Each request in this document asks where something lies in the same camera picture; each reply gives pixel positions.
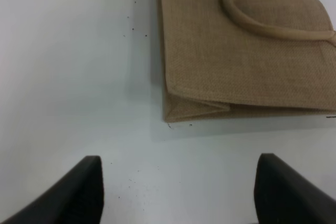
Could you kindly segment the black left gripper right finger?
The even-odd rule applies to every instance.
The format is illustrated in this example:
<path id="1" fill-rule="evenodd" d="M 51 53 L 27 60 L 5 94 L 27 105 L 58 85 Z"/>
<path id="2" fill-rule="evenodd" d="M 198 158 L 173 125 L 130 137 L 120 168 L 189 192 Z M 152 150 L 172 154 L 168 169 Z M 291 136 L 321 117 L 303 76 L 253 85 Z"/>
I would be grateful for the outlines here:
<path id="1" fill-rule="evenodd" d="M 259 157 L 254 203 L 259 223 L 335 223 L 335 200 L 271 153 Z"/>

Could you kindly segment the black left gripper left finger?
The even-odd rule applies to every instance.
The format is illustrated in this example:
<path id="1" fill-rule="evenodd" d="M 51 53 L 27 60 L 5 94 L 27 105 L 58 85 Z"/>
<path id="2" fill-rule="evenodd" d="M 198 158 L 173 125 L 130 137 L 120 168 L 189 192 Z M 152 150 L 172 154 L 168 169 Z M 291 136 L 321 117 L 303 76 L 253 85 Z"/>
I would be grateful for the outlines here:
<path id="1" fill-rule="evenodd" d="M 100 223 L 104 208 L 102 161 L 86 156 L 31 204 L 3 223 Z"/>

